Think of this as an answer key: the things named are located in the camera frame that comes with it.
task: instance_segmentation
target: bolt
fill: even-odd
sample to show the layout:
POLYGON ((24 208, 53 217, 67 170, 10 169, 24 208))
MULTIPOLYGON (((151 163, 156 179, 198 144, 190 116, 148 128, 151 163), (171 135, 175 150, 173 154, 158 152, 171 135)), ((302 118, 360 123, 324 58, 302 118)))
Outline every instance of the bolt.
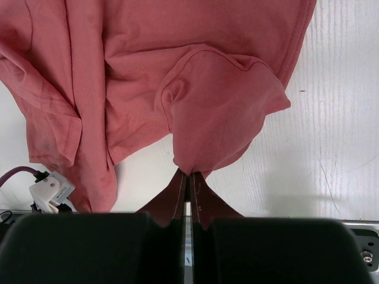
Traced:
POLYGON ((370 253, 369 251, 364 251, 363 253, 361 253, 361 257, 363 258, 364 262, 372 262, 372 253, 370 253))

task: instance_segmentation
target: screw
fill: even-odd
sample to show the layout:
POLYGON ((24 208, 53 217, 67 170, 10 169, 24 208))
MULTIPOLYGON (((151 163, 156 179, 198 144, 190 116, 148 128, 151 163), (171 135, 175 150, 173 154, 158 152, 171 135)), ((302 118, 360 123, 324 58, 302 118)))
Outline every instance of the screw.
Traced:
POLYGON ((370 253, 369 251, 364 251, 363 253, 361 253, 361 257, 363 258, 364 262, 372 262, 372 253, 370 253))

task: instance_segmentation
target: white wood grain surface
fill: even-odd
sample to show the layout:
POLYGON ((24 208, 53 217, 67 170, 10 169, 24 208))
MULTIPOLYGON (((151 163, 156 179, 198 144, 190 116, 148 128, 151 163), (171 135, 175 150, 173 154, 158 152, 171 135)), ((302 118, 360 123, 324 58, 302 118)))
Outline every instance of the white wood grain surface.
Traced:
MULTIPOLYGON (((27 152, 24 120, 5 88, 0 94, 5 172, 27 164, 27 152)), ((245 155, 208 184, 249 216, 379 220, 376 0, 318 1, 287 95, 292 107, 270 115, 245 155)), ((137 210, 174 172, 170 136, 125 159, 114 211, 137 210)), ((24 176, 10 180, 0 209, 26 209, 29 185, 24 176)))

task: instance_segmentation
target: black wire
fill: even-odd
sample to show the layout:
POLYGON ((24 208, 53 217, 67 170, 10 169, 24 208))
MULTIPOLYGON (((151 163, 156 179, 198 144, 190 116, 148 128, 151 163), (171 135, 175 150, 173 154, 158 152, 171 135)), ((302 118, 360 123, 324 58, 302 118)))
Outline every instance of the black wire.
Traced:
POLYGON ((10 210, 6 210, 6 211, 0 213, 0 218, 1 218, 1 220, 2 220, 2 223, 6 223, 7 221, 9 221, 9 219, 11 219, 12 216, 13 216, 13 213, 12 213, 12 211, 10 211, 10 210), (2 216, 3 216, 4 214, 9 214, 9 216, 7 216, 5 219, 3 219, 2 216))

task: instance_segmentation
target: red fabric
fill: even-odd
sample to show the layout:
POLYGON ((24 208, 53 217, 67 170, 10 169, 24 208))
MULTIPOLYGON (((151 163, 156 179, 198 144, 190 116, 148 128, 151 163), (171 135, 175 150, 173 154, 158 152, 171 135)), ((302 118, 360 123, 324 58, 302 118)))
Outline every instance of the red fabric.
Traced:
POLYGON ((237 160, 284 93, 315 0, 2 0, 0 79, 27 121, 31 162, 109 211, 114 165, 169 133, 174 162, 237 160))

